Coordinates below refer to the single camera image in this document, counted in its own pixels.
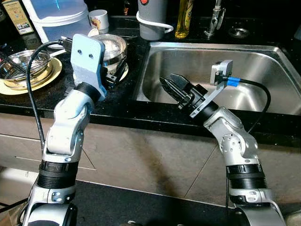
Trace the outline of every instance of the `faucet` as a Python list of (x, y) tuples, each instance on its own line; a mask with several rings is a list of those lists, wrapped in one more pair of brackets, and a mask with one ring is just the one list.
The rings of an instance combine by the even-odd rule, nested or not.
[(208, 30), (204, 31), (208, 38), (214, 35), (215, 30), (219, 30), (224, 18), (226, 9), (221, 7), (222, 0), (216, 0), (215, 7), (213, 8), (213, 13), (210, 21)]

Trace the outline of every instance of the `cabinet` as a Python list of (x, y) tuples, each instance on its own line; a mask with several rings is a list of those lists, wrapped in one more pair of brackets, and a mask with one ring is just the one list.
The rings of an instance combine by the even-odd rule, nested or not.
[[(44, 133), (52, 119), (41, 119)], [(301, 150), (259, 145), (276, 201), (300, 203)], [(0, 113), (0, 166), (38, 171), (33, 117)], [(89, 124), (77, 179), (224, 205), (225, 166), (213, 138)]]

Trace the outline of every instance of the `white power cord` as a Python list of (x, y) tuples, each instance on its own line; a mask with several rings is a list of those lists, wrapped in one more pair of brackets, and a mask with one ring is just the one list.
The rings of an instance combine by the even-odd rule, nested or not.
[(50, 55), (50, 57), (55, 57), (55, 56), (57, 56), (57, 55), (60, 55), (60, 54), (62, 54), (62, 53), (65, 53), (65, 52), (66, 52), (65, 49), (61, 49), (61, 50), (56, 51), (56, 52), (53, 52), (53, 53), (51, 53), (51, 54), (49, 54), (49, 55)]
[(172, 32), (174, 30), (174, 27), (172, 27), (171, 25), (168, 24), (162, 24), (162, 23), (157, 23), (157, 22), (152, 22), (152, 21), (148, 21), (148, 20), (143, 20), (139, 17), (139, 11), (136, 14), (136, 18), (137, 20), (142, 23), (142, 24), (147, 24), (147, 25), (152, 25), (152, 26), (156, 26), (156, 27), (164, 27), (167, 30), (164, 31), (164, 33), (169, 33)]

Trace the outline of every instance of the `gray thermos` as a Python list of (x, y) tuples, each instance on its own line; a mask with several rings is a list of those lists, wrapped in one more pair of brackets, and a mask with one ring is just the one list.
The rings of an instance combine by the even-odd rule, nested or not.
[[(166, 23), (166, 8), (168, 0), (138, 0), (139, 17), (143, 20)], [(164, 36), (163, 27), (140, 23), (140, 36), (146, 40), (159, 40)]]

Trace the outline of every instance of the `black floor mat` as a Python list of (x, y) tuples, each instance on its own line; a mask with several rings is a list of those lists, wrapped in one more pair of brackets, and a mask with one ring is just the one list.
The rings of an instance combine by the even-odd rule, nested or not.
[(225, 208), (110, 186), (77, 181), (73, 203), (77, 226), (119, 226), (129, 220), (143, 226), (221, 226)]

